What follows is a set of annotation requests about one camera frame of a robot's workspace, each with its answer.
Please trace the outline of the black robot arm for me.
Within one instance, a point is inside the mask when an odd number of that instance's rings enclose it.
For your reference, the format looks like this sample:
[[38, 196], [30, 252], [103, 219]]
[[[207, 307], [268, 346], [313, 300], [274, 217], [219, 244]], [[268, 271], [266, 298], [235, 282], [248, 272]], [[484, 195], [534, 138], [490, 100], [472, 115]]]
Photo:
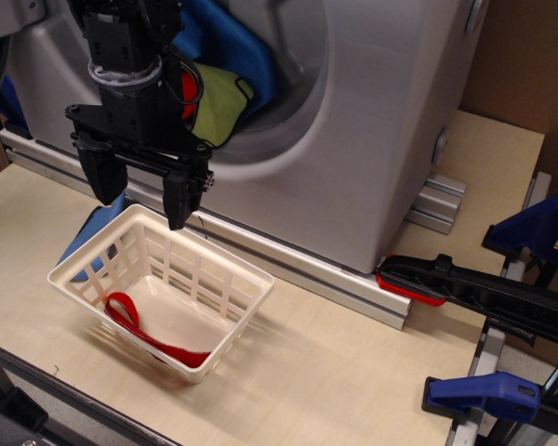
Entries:
[[200, 74], [173, 44], [183, 29], [181, 2], [72, 1], [70, 8], [101, 100], [65, 111], [91, 189], [109, 205], [126, 189], [129, 167], [159, 176], [168, 225], [183, 228], [212, 183], [212, 147], [182, 119], [204, 86], [197, 80], [195, 95], [184, 93], [182, 74]]

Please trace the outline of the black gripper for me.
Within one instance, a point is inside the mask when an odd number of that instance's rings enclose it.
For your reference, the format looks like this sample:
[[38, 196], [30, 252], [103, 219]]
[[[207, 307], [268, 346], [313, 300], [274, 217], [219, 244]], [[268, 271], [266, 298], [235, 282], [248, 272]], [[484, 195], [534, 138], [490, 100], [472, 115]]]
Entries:
[[199, 209], [212, 179], [210, 145], [186, 128], [179, 62], [152, 62], [138, 72], [117, 72], [90, 62], [100, 105], [73, 104], [73, 145], [95, 197], [111, 205], [126, 189], [130, 165], [163, 179], [171, 230]]

